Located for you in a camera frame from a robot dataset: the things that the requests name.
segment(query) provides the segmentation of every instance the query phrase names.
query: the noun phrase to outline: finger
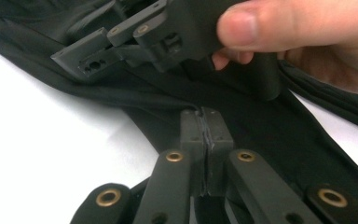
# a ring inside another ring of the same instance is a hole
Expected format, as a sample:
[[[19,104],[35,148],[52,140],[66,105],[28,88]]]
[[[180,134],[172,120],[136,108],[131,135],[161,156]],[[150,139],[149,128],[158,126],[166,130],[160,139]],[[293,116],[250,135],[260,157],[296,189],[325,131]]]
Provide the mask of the finger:
[[[217,51],[212,55],[212,61],[214,64],[214,69],[219,71],[228,65],[229,58],[222,54],[220,51]]]
[[[247,64],[249,63],[254,54],[252,52],[238,51],[235,49],[220,49],[212,56],[214,67],[216,70],[221,70],[228,65],[229,61],[236,63]]]
[[[358,1],[251,0],[224,13],[217,34],[242,51],[358,44]]]

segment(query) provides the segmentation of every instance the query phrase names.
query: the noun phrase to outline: fingernail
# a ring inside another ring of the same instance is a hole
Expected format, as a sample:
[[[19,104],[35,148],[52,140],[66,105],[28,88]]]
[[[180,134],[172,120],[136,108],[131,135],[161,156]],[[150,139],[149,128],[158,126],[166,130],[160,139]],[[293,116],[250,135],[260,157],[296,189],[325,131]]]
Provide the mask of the fingernail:
[[[255,15],[231,9],[221,17],[217,32],[223,44],[228,47],[250,45],[255,42],[257,35]]]

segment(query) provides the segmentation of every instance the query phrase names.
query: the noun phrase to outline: gray plastic part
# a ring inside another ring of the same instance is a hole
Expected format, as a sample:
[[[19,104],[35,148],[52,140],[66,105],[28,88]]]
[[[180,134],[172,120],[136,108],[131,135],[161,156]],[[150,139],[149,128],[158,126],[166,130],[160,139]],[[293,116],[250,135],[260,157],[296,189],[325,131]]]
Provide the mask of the gray plastic part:
[[[227,171],[255,224],[322,223],[259,154],[232,151]]]

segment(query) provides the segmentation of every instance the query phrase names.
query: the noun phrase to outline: human hand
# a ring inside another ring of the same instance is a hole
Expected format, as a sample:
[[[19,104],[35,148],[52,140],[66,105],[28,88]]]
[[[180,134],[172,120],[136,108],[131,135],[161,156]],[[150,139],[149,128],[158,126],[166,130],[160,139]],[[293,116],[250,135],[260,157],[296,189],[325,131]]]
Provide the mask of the human hand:
[[[226,46],[213,55],[217,70],[254,52],[279,52],[322,82],[358,93],[358,0],[250,0],[217,23]]]

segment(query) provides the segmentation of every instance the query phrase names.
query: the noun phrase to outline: white background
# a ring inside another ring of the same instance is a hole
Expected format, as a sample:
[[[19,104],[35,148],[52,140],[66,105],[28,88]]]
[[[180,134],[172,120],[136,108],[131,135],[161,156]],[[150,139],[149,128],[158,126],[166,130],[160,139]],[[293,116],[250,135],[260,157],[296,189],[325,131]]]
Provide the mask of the white background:
[[[56,91],[0,56],[0,224],[69,224],[92,190],[135,186],[157,156],[120,109]]]

